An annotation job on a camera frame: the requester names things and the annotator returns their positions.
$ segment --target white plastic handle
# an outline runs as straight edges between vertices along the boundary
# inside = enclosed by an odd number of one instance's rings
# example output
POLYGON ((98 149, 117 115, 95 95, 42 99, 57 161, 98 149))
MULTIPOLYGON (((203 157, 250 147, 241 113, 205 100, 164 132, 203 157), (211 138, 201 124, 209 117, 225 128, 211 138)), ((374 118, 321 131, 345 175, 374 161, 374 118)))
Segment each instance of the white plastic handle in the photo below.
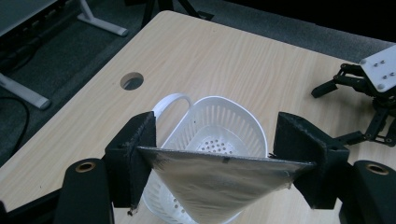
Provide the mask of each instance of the white plastic handle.
POLYGON ((191 99, 188 95, 184 93, 172 93, 170 95, 163 97, 161 101, 158 102, 158 104, 156 104, 152 109, 152 111, 154 111, 155 120, 157 121, 160 118, 163 111, 165 111, 166 108, 169 107, 169 105, 171 105, 174 101, 180 99, 187 100, 187 102, 189 102, 189 108, 192 106, 191 99))

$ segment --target table surface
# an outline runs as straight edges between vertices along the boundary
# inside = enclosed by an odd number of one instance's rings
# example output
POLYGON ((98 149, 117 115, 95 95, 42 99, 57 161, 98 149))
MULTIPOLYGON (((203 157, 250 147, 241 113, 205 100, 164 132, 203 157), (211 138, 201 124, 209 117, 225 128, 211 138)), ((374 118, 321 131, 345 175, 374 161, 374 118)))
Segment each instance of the table surface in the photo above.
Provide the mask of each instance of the table surface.
MULTIPOLYGON (((251 112, 273 150, 279 111, 301 116, 336 137, 365 131, 372 99, 352 88, 315 99, 310 92, 329 81, 346 61, 175 12, 159 13, 0 169, 0 200, 10 211, 62 186, 69 165, 102 158, 104 149, 133 116, 150 111, 164 96, 184 92, 196 102, 226 97, 251 112), (137 72, 139 88, 121 79, 137 72)), ((177 102, 159 120, 158 146, 187 108, 177 102)), ((364 142, 349 162, 377 161, 396 169, 396 150, 364 142)), ((314 210, 299 191, 282 189, 247 207, 233 223, 339 223, 333 210, 314 210)), ((133 217, 115 209, 116 223, 164 223, 143 201, 133 217)))

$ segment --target perforated basket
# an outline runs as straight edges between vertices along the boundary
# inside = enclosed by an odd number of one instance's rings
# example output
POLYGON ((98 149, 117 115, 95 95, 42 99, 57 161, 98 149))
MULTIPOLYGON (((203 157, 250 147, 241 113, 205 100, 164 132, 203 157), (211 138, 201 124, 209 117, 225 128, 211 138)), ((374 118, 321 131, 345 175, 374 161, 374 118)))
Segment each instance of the perforated basket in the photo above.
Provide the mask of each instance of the perforated basket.
MULTIPOLYGON (((179 99, 187 100, 190 107, 162 148, 267 157, 267 142, 260 123, 244 107, 224 97, 208 96, 193 105, 185 94, 168 95, 153 109, 157 120, 179 99)), ((153 214, 167 223, 196 223, 155 172, 148 178, 143 200, 153 214)))

